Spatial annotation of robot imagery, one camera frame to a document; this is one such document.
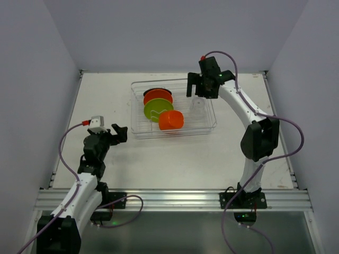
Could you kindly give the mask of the clear glass cup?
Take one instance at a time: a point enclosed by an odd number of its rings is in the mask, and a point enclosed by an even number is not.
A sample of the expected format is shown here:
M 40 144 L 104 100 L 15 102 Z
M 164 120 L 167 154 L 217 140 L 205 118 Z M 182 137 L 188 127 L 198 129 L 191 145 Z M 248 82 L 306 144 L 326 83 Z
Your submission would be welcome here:
M 190 104 L 190 114 L 194 117 L 202 117 L 205 113 L 205 101 L 202 97 L 194 97 Z

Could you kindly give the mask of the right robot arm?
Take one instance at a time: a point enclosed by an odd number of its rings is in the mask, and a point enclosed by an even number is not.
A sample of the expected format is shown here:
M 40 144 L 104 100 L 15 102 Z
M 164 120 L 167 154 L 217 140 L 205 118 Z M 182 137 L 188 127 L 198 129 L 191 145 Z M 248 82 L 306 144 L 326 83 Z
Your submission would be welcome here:
M 266 208 L 261 180 L 264 161 L 269 159 L 279 142 L 280 121 L 269 117 L 239 86 L 237 73 L 221 71 L 215 57 L 201 57 L 200 72 L 188 73 L 186 95 L 206 99 L 222 98 L 242 122 L 245 132 L 240 148 L 245 166 L 236 190 L 219 194 L 222 209 Z

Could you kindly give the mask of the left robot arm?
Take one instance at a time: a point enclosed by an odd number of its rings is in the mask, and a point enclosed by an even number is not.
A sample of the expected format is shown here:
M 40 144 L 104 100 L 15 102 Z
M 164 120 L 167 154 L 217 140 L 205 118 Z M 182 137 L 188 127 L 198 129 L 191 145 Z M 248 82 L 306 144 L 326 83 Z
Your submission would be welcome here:
M 125 143 L 128 138 L 126 126 L 111 126 L 114 134 L 107 129 L 88 128 L 73 186 L 60 205 L 38 221 L 37 253 L 79 253 L 87 221 L 98 206 L 110 201 L 108 186 L 101 181 L 104 159 L 111 146 Z

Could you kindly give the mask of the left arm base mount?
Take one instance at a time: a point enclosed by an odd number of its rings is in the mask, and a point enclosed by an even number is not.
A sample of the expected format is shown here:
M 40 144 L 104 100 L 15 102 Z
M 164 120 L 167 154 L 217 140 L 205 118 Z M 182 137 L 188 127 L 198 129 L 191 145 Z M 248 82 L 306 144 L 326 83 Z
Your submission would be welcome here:
M 114 210 L 126 208 L 126 192 L 108 192 L 102 203 L 93 212 L 90 222 L 93 224 L 104 225 L 113 218 Z

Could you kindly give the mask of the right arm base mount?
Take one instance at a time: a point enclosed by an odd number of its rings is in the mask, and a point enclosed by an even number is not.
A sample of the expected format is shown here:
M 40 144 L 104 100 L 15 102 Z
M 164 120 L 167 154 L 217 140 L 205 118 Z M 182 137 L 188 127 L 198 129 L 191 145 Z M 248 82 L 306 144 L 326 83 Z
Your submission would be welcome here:
M 225 191 L 220 192 L 220 207 L 224 209 L 227 203 L 238 193 L 239 190 L 240 184 L 237 185 L 237 189 L 230 186 Z M 247 210 L 247 212 L 234 212 L 234 218 L 242 225 L 252 226 L 257 220 L 257 210 L 267 209 L 266 197 L 261 188 L 252 193 L 247 193 L 243 190 L 233 199 L 228 208 L 233 210 Z

